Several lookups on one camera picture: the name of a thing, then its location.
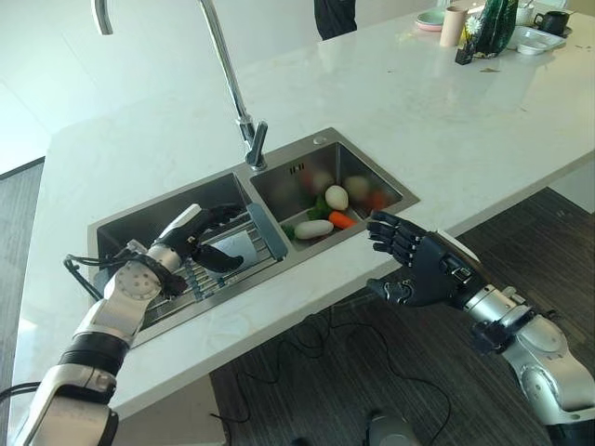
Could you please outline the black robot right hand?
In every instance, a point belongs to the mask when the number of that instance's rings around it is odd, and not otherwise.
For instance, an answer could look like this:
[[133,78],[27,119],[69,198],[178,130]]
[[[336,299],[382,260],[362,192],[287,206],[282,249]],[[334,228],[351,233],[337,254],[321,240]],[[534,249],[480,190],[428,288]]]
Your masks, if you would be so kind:
[[410,282],[370,279],[366,286],[390,303],[425,307],[444,303],[463,309],[489,284],[480,262],[436,231],[383,211],[366,225],[373,249],[412,271]]

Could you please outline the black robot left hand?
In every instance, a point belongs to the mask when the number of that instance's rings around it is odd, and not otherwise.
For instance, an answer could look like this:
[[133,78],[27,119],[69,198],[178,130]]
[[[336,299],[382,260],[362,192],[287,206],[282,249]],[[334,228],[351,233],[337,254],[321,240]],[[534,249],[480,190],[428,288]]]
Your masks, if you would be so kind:
[[165,227],[152,243],[149,256],[171,272],[187,257],[217,273],[238,269],[244,261],[242,256],[228,256],[211,245],[201,244],[200,237],[208,230],[227,224],[242,211],[243,207],[238,204],[202,208],[193,203]]

